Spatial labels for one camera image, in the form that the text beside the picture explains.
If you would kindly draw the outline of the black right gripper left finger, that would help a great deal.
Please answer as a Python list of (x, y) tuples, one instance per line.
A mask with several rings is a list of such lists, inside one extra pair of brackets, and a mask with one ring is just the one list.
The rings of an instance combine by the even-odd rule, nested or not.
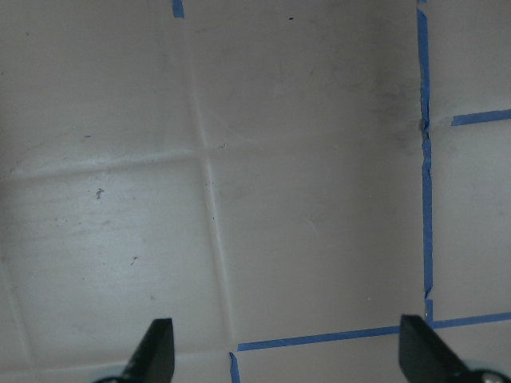
[(154, 319), (118, 377), (118, 382), (169, 383), (175, 372), (171, 318)]

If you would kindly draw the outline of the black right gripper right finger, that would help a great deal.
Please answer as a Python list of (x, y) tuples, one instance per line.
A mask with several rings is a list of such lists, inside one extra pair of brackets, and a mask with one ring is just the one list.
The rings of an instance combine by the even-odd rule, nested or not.
[(409, 383), (509, 382), (491, 369), (471, 369), (417, 315), (403, 315), (398, 337), (398, 363)]

